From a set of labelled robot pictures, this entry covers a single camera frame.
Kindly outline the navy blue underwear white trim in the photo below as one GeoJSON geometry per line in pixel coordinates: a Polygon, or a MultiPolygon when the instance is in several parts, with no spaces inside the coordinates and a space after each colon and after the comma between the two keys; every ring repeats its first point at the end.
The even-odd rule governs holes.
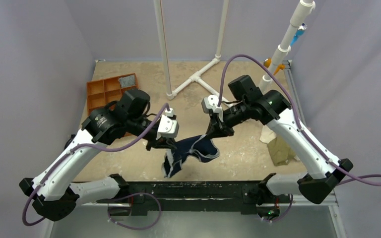
{"type": "Polygon", "coordinates": [[[219,149],[206,135],[182,139],[175,143],[175,149],[167,149],[161,170],[164,178],[171,178],[183,169],[188,157],[195,157],[201,163],[208,163],[220,156],[219,149]]]}

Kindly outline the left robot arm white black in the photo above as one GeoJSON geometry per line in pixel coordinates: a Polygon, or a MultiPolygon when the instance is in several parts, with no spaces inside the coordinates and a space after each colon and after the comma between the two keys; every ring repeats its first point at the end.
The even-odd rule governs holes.
{"type": "Polygon", "coordinates": [[[164,104],[153,120],[148,119],[150,96],[132,89],[115,101],[93,110],[76,135],[66,144],[55,161],[34,178],[24,178],[19,187],[28,196],[41,219],[58,221],[76,207],[100,200],[124,202],[128,183],[119,174],[76,183],[74,179],[101,152],[113,152],[111,144],[127,133],[135,142],[146,140],[146,149],[173,149],[179,125],[173,108],[164,104]]]}

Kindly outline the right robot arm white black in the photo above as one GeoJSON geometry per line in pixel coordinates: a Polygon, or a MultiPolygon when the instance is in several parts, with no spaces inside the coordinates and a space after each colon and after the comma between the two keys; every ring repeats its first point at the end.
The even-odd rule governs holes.
{"type": "Polygon", "coordinates": [[[203,98],[203,111],[210,116],[206,136],[210,139],[234,135],[233,127],[254,119],[281,136],[307,169],[306,174],[270,174],[260,182],[259,196],[270,202],[283,194],[302,195],[314,204],[322,203],[353,168],[349,159],[339,159],[304,127],[289,101],[278,91],[263,94],[248,75],[228,84],[237,104],[223,110],[219,98],[203,98]]]}

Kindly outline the grey folded cloth in tray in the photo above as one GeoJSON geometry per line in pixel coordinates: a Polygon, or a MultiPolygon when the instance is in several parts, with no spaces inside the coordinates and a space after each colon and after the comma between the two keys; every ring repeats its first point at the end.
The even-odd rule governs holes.
{"type": "Polygon", "coordinates": [[[134,74],[120,76],[118,81],[120,83],[121,89],[136,86],[134,74]]]}

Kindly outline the orange compartment tray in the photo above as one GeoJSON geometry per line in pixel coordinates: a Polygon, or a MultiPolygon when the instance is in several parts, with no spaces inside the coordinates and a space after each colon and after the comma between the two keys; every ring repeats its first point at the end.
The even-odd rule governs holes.
{"type": "Polygon", "coordinates": [[[104,78],[96,81],[90,81],[86,84],[86,95],[87,102],[85,106],[85,113],[87,116],[95,109],[99,109],[107,105],[109,102],[119,100],[124,92],[131,89],[138,89],[138,79],[135,73],[130,73],[135,75],[136,86],[121,89],[118,78],[120,76],[114,76],[109,78],[104,78]]]}

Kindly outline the white PVC angled pole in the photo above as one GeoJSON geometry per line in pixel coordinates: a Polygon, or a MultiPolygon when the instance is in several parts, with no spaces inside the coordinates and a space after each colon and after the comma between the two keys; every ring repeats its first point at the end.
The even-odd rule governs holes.
{"type": "Polygon", "coordinates": [[[295,8],[293,15],[289,21],[289,26],[285,32],[285,35],[271,57],[271,62],[268,67],[268,71],[271,74],[276,71],[278,66],[291,51],[291,46],[289,45],[293,39],[295,32],[297,31],[298,27],[304,23],[306,17],[313,11],[315,6],[316,3],[314,0],[299,0],[297,7],[295,8]]]}

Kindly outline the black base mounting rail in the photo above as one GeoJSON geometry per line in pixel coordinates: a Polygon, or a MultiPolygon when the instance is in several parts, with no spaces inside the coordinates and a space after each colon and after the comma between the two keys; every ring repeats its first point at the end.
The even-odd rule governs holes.
{"type": "Polygon", "coordinates": [[[242,215],[278,215],[281,204],[289,204],[289,195],[274,196],[263,182],[252,181],[131,181],[126,189],[111,199],[111,207],[131,205],[131,215],[144,216],[149,211],[239,212],[242,215]]]}

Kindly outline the white PVC pipe frame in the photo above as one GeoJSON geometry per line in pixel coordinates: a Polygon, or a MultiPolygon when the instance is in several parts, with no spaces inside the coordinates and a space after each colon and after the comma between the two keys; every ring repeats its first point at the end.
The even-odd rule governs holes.
{"type": "Polygon", "coordinates": [[[210,95],[219,94],[204,77],[224,59],[223,42],[230,2],[228,0],[153,1],[156,29],[166,85],[172,100],[193,83],[210,95]],[[173,83],[172,61],[203,61],[200,67],[173,83]]]}

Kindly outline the aluminium extrusion frame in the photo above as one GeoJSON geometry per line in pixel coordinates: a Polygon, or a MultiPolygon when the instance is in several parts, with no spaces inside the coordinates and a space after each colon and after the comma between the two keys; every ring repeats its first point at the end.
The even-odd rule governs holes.
{"type": "Polygon", "coordinates": [[[281,195],[302,195],[314,204],[322,203],[341,183],[353,165],[339,159],[311,134],[299,119],[288,93],[270,90],[263,93],[250,76],[242,75],[229,83],[235,100],[224,110],[221,97],[210,95],[202,102],[210,121],[206,133],[180,141],[175,138],[179,124],[176,113],[164,104],[153,120],[148,119],[150,96],[131,89],[116,101],[97,108],[82,123],[75,137],[66,144],[56,160],[32,180],[19,185],[29,197],[35,211],[43,218],[59,221],[75,208],[91,202],[133,202],[133,215],[144,215],[146,209],[161,210],[160,199],[168,201],[166,208],[184,205],[195,211],[212,202],[214,211],[241,211],[253,214],[256,206],[271,202],[281,195]],[[256,120],[282,137],[307,169],[306,174],[269,174],[261,181],[204,182],[198,185],[168,182],[126,182],[119,174],[92,182],[76,183],[74,178],[100,152],[113,152],[111,144],[125,136],[146,140],[146,149],[164,149],[162,172],[170,178],[182,169],[189,156],[206,163],[219,157],[213,139],[234,135],[234,127],[256,120]],[[197,200],[199,205],[191,206],[197,200]]]}

